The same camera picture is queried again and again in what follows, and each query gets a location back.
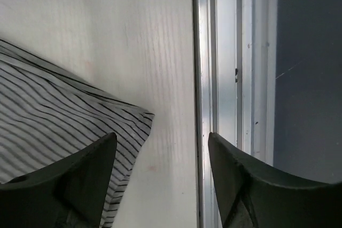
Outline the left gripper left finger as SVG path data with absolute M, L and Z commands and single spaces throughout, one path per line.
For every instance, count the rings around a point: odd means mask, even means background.
M 1 185 L 1 227 L 99 227 L 117 137 Z

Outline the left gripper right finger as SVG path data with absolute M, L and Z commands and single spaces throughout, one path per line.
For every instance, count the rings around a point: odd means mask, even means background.
M 278 170 L 218 133 L 208 149 L 223 227 L 341 227 L 341 183 Z

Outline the grey striped underwear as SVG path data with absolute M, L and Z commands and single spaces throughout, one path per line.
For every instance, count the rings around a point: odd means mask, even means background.
M 111 227 L 154 115 L 1 41 L 1 183 L 44 168 L 108 133 L 118 144 L 100 227 Z

